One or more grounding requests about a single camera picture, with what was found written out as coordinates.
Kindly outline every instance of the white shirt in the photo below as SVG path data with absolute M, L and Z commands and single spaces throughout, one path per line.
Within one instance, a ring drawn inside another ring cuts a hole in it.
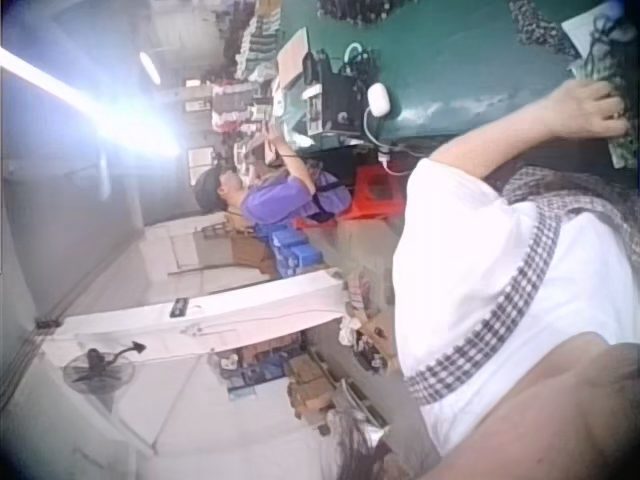
M 414 374 L 485 317 L 524 257 L 536 206 L 509 206 L 487 184 L 423 160 L 409 180 L 394 256 L 396 343 Z M 442 455 L 460 443 L 547 353 L 580 333 L 640 341 L 640 288 L 620 238 L 591 213 L 565 222 L 535 300 L 498 353 L 465 385 L 421 407 Z

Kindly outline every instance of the red stool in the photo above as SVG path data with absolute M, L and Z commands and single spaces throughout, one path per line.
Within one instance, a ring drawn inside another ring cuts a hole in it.
M 381 165 L 365 165 L 356 172 L 356 186 L 351 207 L 341 214 L 339 220 L 384 218 L 404 212 L 406 202 L 402 194 L 400 179 L 389 175 Z M 306 228 L 335 227 L 336 221 L 313 223 L 299 218 L 294 227 Z

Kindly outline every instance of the window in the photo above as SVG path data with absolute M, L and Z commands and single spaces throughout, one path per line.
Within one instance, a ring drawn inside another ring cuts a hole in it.
M 211 168 L 213 148 L 194 148 L 187 153 L 189 156 L 189 182 L 193 186 L 200 178 L 200 175 Z

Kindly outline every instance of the wall fan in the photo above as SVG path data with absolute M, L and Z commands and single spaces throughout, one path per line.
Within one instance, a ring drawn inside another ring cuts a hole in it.
M 62 369 L 65 383 L 76 392 L 85 395 L 108 395 L 129 383 L 135 373 L 135 365 L 124 356 L 127 352 L 145 351 L 138 342 L 117 353 L 103 353 L 90 348 L 86 354 L 71 360 Z

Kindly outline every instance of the electronic device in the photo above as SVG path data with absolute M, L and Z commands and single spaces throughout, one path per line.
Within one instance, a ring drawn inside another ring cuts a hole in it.
M 315 81 L 303 93 L 307 102 L 307 134 L 329 133 L 359 137 L 362 134 L 364 92 L 357 79 L 335 73 L 324 50 L 314 61 L 307 58 L 305 80 Z
M 369 109 L 374 117 L 384 117 L 391 111 L 391 102 L 389 101 L 389 93 L 380 82 L 374 83 L 367 90 L 367 100 L 369 101 Z

